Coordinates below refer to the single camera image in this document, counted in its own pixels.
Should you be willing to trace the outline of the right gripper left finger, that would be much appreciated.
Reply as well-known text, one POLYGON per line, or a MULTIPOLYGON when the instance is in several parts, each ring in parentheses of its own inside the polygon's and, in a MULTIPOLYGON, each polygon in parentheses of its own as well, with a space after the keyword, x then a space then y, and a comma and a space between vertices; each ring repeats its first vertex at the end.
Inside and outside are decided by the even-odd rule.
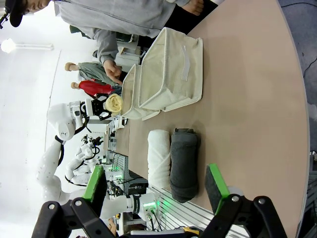
POLYGON ((85 193, 60 205, 45 202, 39 212, 33 238, 68 238, 72 230, 83 229, 89 238, 113 238, 115 235, 100 219, 107 181, 102 166, 96 166, 85 193))

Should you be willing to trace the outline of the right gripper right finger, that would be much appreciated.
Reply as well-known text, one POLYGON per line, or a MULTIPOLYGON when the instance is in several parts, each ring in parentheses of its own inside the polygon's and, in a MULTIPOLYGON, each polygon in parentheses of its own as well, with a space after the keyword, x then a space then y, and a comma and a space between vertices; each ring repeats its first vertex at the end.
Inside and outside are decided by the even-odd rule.
POLYGON ((214 212, 202 238, 224 238, 233 225, 242 226, 251 238, 285 238, 287 234, 272 200, 253 200, 229 190, 216 164, 206 166, 205 190, 214 212))

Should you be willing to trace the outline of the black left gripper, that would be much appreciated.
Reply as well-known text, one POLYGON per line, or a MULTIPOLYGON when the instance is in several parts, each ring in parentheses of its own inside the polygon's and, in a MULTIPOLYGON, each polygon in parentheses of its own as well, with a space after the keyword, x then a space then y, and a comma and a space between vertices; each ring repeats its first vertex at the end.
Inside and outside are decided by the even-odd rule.
POLYGON ((102 101, 106 101, 109 98, 107 93, 97 93, 96 99, 86 99, 85 100, 85 112, 86 115, 98 116, 100 121, 111 118, 111 113, 104 112, 104 107, 102 101))

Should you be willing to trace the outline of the person's right hand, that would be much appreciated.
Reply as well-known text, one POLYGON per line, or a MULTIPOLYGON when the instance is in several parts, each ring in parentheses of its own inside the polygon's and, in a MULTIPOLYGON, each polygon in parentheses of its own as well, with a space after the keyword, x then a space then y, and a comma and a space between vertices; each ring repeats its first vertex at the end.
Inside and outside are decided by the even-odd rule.
POLYGON ((122 82, 119 80, 121 75, 121 67, 117 66, 116 63, 112 60, 105 60, 103 63, 104 70, 106 75, 115 83, 122 85, 122 82))

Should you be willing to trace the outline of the person's left hand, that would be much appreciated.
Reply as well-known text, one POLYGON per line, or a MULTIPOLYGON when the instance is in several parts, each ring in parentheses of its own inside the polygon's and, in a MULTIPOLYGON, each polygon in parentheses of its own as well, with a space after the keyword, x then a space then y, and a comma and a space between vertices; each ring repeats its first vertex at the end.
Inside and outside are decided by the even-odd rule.
POLYGON ((203 8, 204 8, 203 0, 189 0, 187 4, 182 6, 182 9, 196 16, 202 13, 203 8))

